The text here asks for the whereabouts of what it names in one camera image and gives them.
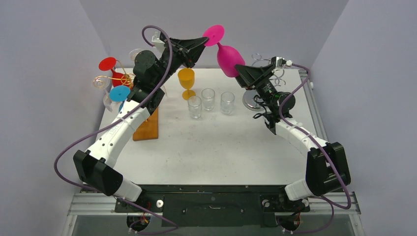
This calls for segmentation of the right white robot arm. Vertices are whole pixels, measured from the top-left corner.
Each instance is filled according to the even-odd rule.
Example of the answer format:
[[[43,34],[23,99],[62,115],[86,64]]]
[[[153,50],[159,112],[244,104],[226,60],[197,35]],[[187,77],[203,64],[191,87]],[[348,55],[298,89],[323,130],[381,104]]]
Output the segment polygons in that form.
[[[263,118],[274,135],[284,138],[307,157],[305,177],[285,186],[285,192],[277,197],[278,205],[290,210],[297,200],[306,197],[320,197],[338,189],[348,194],[351,176],[343,146],[316,137],[293,118],[290,110],[295,106],[295,93],[277,91],[269,80],[275,65],[238,64],[235,69],[236,81],[247,90],[255,90],[255,103],[264,109],[253,118]]]

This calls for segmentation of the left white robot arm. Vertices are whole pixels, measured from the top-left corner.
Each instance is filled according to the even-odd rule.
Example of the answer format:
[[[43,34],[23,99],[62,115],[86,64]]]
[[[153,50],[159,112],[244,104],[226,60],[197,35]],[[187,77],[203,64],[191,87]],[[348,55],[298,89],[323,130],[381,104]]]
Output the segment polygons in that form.
[[[74,164],[82,182],[107,196],[127,200],[134,211],[146,207],[147,198],[140,186],[114,170],[122,149],[137,128],[158,108],[164,91],[160,88],[181,66],[195,66],[208,37],[196,39],[163,39],[158,59],[149,51],[139,52],[134,59],[134,87],[110,128],[86,151],[77,151]]]

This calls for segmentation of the clear etched glass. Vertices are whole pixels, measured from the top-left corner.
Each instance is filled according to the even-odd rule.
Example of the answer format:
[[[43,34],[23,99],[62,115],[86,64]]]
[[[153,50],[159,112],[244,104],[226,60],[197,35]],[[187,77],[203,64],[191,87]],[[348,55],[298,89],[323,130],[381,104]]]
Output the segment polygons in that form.
[[[201,92],[203,108],[206,111],[212,111],[215,104],[215,91],[211,88],[205,88]]]
[[[221,113],[230,115],[234,109],[235,96],[232,92],[224,92],[221,94],[220,109]]]
[[[199,119],[202,113],[202,100],[198,96],[191,96],[188,101],[188,110],[190,117],[193,119]]]

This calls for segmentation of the pink wine glass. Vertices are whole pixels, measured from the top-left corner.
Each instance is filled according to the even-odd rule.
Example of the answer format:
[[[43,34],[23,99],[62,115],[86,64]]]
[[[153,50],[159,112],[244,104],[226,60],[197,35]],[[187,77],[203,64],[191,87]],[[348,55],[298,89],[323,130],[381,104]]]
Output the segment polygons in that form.
[[[220,43],[224,34],[225,29],[222,25],[213,25],[209,27],[203,34],[203,37],[208,38],[205,46],[212,47],[217,45],[217,62],[219,67],[227,77],[237,77],[239,73],[235,69],[235,66],[245,65],[245,61],[237,49]]]

